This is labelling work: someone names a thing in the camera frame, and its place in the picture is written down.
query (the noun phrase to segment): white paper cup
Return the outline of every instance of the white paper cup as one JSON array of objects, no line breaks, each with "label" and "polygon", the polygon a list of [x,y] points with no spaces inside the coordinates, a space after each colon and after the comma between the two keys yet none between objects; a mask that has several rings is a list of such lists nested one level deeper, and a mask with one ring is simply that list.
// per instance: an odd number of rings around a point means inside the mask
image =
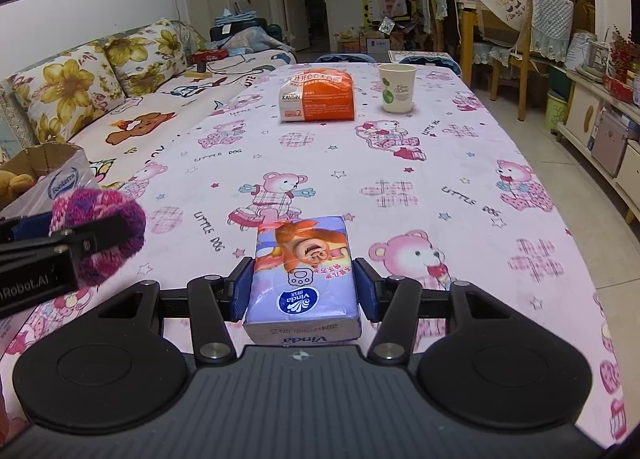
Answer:
[{"label": "white paper cup", "polygon": [[388,113],[408,113],[414,103],[415,66],[380,64],[382,108]]}]

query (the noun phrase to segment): orange plastic package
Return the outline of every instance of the orange plastic package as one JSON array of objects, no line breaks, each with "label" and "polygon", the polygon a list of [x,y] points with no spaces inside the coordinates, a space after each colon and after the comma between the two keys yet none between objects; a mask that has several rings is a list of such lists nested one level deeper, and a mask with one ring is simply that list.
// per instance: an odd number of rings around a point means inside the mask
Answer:
[{"label": "orange plastic package", "polygon": [[352,120],[355,117],[353,79],[346,71],[306,69],[280,88],[283,122]]}]

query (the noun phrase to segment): tissue pack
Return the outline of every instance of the tissue pack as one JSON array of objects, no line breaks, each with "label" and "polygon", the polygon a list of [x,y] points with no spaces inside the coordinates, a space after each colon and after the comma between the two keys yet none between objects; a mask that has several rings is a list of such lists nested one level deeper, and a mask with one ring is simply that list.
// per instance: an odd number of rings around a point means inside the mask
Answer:
[{"label": "tissue pack", "polygon": [[352,120],[353,79],[338,69],[307,69],[287,78],[279,103],[283,122]]},{"label": "tissue pack", "polygon": [[341,217],[258,228],[244,330],[255,343],[267,345],[319,345],[360,336]]}]

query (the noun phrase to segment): paw print icon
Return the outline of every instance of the paw print icon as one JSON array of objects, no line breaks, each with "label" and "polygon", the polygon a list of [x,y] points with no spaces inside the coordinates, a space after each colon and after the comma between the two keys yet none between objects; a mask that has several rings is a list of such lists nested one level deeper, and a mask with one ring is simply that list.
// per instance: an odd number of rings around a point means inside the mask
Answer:
[{"label": "paw print icon", "polygon": [[296,287],[309,285],[314,281],[314,273],[308,267],[297,267],[289,272],[289,283]]}]

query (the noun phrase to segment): blue chair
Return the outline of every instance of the blue chair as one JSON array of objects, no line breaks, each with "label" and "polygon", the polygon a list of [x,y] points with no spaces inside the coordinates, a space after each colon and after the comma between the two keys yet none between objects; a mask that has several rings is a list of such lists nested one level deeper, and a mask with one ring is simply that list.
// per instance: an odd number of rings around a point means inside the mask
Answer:
[{"label": "blue chair", "polygon": [[330,62],[367,62],[376,64],[373,57],[362,53],[329,53],[316,58],[315,64],[328,64]]},{"label": "blue chair", "polygon": [[437,65],[438,67],[448,67],[458,76],[462,74],[462,69],[460,69],[458,62],[445,56],[411,55],[403,58],[400,61],[400,64],[417,64],[417,65],[433,64],[433,65]]}]

